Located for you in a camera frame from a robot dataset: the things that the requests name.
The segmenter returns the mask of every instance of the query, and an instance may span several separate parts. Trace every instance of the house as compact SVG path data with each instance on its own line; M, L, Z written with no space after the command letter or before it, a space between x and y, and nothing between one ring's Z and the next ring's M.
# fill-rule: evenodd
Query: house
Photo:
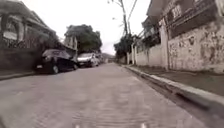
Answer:
M223 0L151 0L147 15L146 25L156 24L161 39L144 50L147 65L224 73Z
M67 47L67 52L74 57L78 56L78 41L74 35L66 33L63 44Z
M46 48L59 45L56 33L24 3L0 1L0 71L29 70Z

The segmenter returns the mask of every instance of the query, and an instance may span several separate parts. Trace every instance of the parked car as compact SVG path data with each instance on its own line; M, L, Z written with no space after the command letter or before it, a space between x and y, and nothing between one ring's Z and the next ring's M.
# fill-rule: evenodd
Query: parked car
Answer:
M76 70L77 68L78 64L76 59L66 51L57 49L46 50L42 54L42 57L35 63L35 71L44 71L52 74L69 69Z
M95 53L83 53L78 57L78 65L80 67L95 67L99 66L99 59Z

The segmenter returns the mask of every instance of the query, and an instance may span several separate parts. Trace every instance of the concrete wall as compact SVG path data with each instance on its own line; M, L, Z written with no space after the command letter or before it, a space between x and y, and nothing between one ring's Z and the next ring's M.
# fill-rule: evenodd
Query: concrete wall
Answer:
M148 59L147 59L147 51L142 51L136 53L136 65L138 66L147 66Z
M163 67L161 45L156 45L148 50L148 65L150 67Z
M162 46L156 45L136 54L136 65L163 67Z
M224 73L224 24L220 21L171 39L168 46L171 69Z

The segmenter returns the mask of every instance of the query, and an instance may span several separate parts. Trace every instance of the roof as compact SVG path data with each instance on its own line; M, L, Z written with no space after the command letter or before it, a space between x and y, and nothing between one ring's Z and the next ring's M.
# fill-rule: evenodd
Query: roof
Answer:
M0 12L12 15L21 15L22 17L25 17L28 21L54 32L43 22L43 20L34 11L31 11L21 1L0 0Z
M161 16L164 8L170 1L171 0L151 0L147 15L151 20L158 19Z
M20 1L0 1L0 12L22 15L26 18L37 20L31 10Z

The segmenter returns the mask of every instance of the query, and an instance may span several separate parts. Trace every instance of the vegetation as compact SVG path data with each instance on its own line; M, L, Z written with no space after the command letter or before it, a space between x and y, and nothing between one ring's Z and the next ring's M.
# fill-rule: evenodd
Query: vegetation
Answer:
M70 25L67 28L65 36L74 36L78 41L79 53L100 51L102 41L100 39L100 32L94 32L91 26Z
M131 52L131 44L134 42L133 38L131 34L128 34L122 37L119 43L114 45L117 59L126 56L127 52Z

